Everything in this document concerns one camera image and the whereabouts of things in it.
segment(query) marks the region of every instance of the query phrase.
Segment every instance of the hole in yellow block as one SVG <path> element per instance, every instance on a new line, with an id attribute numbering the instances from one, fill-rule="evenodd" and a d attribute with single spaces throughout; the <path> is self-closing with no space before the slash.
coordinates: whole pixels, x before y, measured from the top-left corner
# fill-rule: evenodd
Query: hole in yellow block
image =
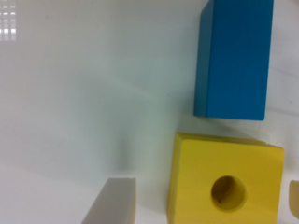
<path id="1" fill-rule="evenodd" d="M 234 210 L 245 199 L 242 182 L 233 176 L 223 176 L 216 180 L 211 193 L 214 204 L 222 210 Z"/>

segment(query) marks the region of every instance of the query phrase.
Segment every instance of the yellow block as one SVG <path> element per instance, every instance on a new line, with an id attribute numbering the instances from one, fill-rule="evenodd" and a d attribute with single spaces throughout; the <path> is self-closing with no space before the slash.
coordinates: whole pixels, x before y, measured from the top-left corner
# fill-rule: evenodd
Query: yellow block
<path id="1" fill-rule="evenodd" d="M 275 224 L 284 150 L 265 142 L 178 133 L 169 224 Z"/>

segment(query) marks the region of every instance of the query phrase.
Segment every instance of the blue rectangular block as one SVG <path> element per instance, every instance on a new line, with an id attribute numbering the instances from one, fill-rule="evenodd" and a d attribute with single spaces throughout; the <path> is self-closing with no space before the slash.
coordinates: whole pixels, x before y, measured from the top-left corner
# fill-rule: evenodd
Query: blue rectangular block
<path id="1" fill-rule="evenodd" d="M 273 0 L 210 0 L 201 14 L 194 115 L 263 120 Z"/>

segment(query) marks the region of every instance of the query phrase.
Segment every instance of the white table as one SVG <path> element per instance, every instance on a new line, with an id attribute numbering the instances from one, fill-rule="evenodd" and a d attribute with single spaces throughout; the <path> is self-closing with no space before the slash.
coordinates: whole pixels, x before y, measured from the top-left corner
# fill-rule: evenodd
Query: white table
<path id="1" fill-rule="evenodd" d="M 0 223 L 80 223 L 107 178 L 136 177 L 135 223 L 166 224 L 177 131 L 284 147 L 278 223 L 298 222 L 298 0 L 275 1 L 263 122 L 192 115 L 206 0 L 0 3 Z"/>

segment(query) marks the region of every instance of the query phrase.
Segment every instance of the toy block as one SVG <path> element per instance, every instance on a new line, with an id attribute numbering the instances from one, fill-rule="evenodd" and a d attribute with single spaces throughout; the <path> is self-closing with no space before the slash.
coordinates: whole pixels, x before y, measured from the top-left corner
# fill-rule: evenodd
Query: toy block
<path id="1" fill-rule="evenodd" d="M 82 224 L 134 224 L 136 180 L 110 178 Z"/>
<path id="2" fill-rule="evenodd" d="M 276 224 L 284 150 L 262 141 L 178 133 L 169 224 Z"/>
<path id="3" fill-rule="evenodd" d="M 274 0 L 209 0 L 202 11 L 194 115 L 263 120 Z"/>
<path id="4" fill-rule="evenodd" d="M 290 182 L 289 207 L 292 215 L 299 219 L 299 181 Z"/>

